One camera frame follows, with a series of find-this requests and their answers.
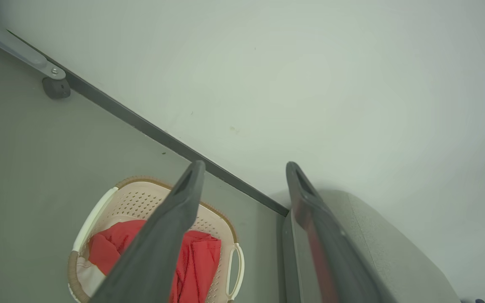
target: white wall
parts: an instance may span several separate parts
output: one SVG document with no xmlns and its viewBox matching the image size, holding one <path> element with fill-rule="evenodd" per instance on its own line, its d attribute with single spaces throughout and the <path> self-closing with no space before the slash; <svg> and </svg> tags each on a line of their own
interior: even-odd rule
<svg viewBox="0 0 485 303">
<path fill-rule="evenodd" d="M 283 201 L 297 161 L 485 298 L 485 2 L 3 8 L 14 33 L 254 187 Z"/>
</svg>

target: red clothing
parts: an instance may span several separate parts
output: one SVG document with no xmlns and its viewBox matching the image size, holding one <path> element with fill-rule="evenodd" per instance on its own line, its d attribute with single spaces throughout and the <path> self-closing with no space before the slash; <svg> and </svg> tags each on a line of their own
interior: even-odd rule
<svg viewBox="0 0 485 303">
<path fill-rule="evenodd" d="M 103 274 L 109 274 L 145 222 L 119 222 L 92 236 L 89 240 L 89 261 Z M 221 241 L 210 234 L 194 230 L 184 234 L 170 303 L 205 303 L 220 261 L 220 248 Z"/>
</svg>

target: gray wheel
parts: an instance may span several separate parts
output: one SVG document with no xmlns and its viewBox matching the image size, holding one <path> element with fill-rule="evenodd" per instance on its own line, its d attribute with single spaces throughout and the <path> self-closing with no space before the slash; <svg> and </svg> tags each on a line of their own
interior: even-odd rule
<svg viewBox="0 0 485 303">
<path fill-rule="evenodd" d="M 54 80 L 50 77 L 42 79 L 44 92 L 52 99 L 67 98 L 71 95 L 71 87 L 67 79 Z"/>
</svg>

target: floor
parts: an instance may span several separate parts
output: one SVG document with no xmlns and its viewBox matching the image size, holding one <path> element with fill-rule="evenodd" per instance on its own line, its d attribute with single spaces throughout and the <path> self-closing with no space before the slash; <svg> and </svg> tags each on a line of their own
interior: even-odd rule
<svg viewBox="0 0 485 303">
<path fill-rule="evenodd" d="M 66 263 L 85 218 L 120 180 L 175 183 L 189 162 L 0 50 L 0 302 L 70 303 Z M 237 303 L 284 302 L 284 218 L 206 175 L 202 200 L 231 220 L 245 254 Z"/>
</svg>

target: laundry basket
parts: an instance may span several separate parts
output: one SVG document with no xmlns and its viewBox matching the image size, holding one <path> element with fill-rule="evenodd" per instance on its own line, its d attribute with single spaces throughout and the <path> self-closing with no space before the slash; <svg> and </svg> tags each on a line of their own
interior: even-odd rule
<svg viewBox="0 0 485 303">
<path fill-rule="evenodd" d="M 102 196 L 83 223 L 69 256 L 69 289 L 77 302 L 86 303 L 90 299 L 83 291 L 76 273 L 78 257 L 85 259 L 89 257 L 89 238 L 118 222 L 148 219 L 169 194 L 170 189 L 171 186 L 158 182 L 152 177 L 135 176 L 116 184 Z M 234 300 L 244 276 L 244 255 L 237 243 L 235 229 L 224 215 L 202 202 L 191 230 L 206 232 L 222 241 L 218 269 L 207 294 L 206 302 L 227 303 L 229 300 Z M 229 276 L 234 251 L 237 251 L 239 257 L 239 271 L 235 286 L 232 291 L 229 291 Z"/>
</svg>

